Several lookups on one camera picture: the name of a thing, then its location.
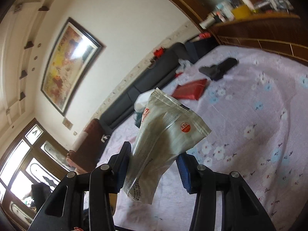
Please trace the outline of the black leather sofa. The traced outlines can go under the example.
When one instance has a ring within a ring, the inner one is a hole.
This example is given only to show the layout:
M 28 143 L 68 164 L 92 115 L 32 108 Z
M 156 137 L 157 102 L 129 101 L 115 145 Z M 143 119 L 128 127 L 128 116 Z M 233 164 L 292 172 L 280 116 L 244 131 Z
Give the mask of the black leather sofa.
M 162 89 L 170 83 L 179 68 L 179 59 L 189 60 L 185 45 L 175 43 L 150 67 L 146 68 L 131 85 L 102 113 L 99 123 L 105 135 L 112 132 L 134 113 L 138 96 L 149 90 Z

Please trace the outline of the red flat pouch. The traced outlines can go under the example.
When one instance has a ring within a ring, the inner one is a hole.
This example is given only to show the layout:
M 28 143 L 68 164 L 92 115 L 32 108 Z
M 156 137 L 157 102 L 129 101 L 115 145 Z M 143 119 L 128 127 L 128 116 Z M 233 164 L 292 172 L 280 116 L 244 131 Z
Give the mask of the red flat pouch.
M 207 82 L 207 79 L 201 79 L 178 85 L 172 93 L 172 97 L 175 99 L 199 100 L 204 93 Z

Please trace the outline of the red flower ornament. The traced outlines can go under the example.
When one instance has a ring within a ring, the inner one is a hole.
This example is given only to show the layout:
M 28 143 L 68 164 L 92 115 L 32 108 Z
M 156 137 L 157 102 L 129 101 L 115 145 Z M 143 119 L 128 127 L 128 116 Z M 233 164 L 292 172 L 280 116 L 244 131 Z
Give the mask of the red flower ornament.
M 155 59 L 159 59 L 164 54 L 165 50 L 165 48 L 156 49 L 153 53 Z

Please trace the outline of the dark green tissue box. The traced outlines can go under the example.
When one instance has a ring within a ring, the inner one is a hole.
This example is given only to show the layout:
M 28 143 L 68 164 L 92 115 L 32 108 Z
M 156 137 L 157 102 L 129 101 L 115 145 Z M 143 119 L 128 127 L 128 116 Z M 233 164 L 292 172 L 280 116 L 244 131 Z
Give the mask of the dark green tissue box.
M 134 103 L 134 121 L 137 128 L 141 126 L 142 115 L 147 106 L 151 93 L 152 91 L 142 93 L 138 96 L 137 100 Z

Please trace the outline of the wooden sideboard cabinet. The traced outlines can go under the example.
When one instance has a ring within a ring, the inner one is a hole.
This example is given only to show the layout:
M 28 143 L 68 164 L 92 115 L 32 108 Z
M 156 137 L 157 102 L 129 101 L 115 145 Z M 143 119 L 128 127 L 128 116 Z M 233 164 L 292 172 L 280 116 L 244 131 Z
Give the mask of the wooden sideboard cabinet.
M 262 49 L 307 66 L 307 24 L 297 15 L 259 14 L 214 24 L 209 31 L 220 44 Z

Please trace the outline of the yellow container on sideboard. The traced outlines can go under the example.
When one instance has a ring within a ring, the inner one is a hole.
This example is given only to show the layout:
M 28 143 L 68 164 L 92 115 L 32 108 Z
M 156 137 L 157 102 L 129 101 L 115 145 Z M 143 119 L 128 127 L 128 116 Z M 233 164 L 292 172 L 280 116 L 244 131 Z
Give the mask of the yellow container on sideboard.
M 236 20 L 248 18 L 251 15 L 253 15 L 253 12 L 249 9 L 249 7 L 246 4 L 242 4 L 234 8 L 233 10 L 231 10 L 231 13 L 233 14 Z

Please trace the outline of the silver foil pouch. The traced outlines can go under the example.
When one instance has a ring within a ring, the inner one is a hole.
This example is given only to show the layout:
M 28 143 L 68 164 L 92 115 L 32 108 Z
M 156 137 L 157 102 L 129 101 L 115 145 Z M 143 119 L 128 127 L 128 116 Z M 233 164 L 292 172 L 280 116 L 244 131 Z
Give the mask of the silver foil pouch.
M 193 110 L 155 89 L 142 114 L 123 190 L 134 201 L 151 204 L 162 175 L 175 159 L 211 130 Z

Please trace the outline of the framed horse painting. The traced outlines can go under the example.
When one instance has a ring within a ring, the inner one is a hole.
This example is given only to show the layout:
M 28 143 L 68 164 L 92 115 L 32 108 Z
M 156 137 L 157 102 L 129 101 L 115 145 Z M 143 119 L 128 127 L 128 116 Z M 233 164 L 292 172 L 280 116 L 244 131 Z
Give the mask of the framed horse painting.
M 65 116 L 72 99 L 99 54 L 105 49 L 81 24 L 68 18 L 49 55 L 41 92 Z

